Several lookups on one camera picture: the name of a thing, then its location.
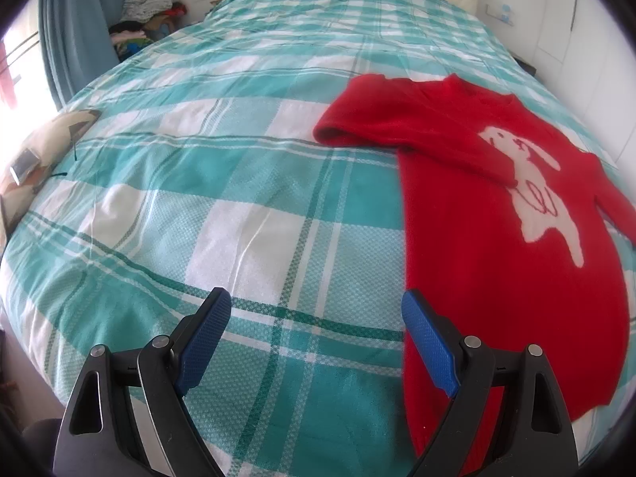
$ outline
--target red sweater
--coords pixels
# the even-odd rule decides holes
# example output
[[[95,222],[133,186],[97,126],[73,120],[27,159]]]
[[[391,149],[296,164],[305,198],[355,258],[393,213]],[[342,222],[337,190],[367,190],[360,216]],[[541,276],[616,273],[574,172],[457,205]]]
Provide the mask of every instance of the red sweater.
[[[571,419],[610,401],[629,316],[621,264],[597,207],[632,243],[636,213],[595,155],[514,95],[456,75],[355,78],[314,136],[333,146],[398,148],[406,288],[492,348],[542,346]],[[448,400],[408,334],[403,378],[420,453]],[[466,470],[487,449],[498,408],[492,395]]]

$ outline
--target rabbit ear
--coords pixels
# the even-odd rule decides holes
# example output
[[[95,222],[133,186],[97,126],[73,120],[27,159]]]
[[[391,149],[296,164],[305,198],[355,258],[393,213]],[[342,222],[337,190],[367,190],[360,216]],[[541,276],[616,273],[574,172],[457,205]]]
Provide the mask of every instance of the rabbit ear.
[[[548,152],[544,151],[540,146],[532,143],[530,140],[526,138],[522,139],[522,142],[525,143],[528,147],[530,147],[534,152],[540,155],[549,166],[551,166],[555,170],[561,170],[561,165],[559,165],[558,161],[555,160]]]

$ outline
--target bed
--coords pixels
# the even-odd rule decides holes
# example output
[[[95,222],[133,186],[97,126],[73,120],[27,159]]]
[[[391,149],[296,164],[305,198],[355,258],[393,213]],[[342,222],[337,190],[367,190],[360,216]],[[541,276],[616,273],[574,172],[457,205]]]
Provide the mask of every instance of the bed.
[[[139,347],[223,286],[232,317],[186,405],[224,473],[408,473],[396,157],[312,138],[364,73],[515,93],[621,186],[581,123],[446,0],[224,0],[76,95],[68,110],[101,117],[8,243],[0,298],[59,400],[93,345]],[[607,225],[634,318],[634,252]],[[580,459],[634,392],[631,325],[612,403],[574,424]]]

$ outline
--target blue curtain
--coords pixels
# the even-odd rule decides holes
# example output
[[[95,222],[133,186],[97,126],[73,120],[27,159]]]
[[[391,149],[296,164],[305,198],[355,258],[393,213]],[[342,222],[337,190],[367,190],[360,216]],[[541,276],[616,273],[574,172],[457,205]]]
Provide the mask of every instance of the blue curtain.
[[[124,0],[39,0],[39,38],[53,100],[61,109],[118,63],[108,27]]]

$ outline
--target silver screw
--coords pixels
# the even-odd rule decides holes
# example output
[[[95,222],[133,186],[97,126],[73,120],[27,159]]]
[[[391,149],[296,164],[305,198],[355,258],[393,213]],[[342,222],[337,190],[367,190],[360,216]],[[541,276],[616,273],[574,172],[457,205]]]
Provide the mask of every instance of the silver screw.
[[[479,337],[475,337],[474,335],[469,335],[465,337],[463,343],[469,348],[479,348],[481,346],[481,339]]]
[[[543,355],[541,346],[537,344],[531,344],[530,346],[528,346],[528,351],[530,352],[530,355],[534,355],[535,357],[540,357]]]
[[[101,355],[104,355],[105,351],[106,346],[104,346],[103,344],[96,344],[90,349],[90,355],[92,357],[100,357]]]
[[[155,348],[163,348],[164,346],[168,345],[169,341],[170,337],[168,337],[167,335],[158,335],[153,339],[153,346]]]

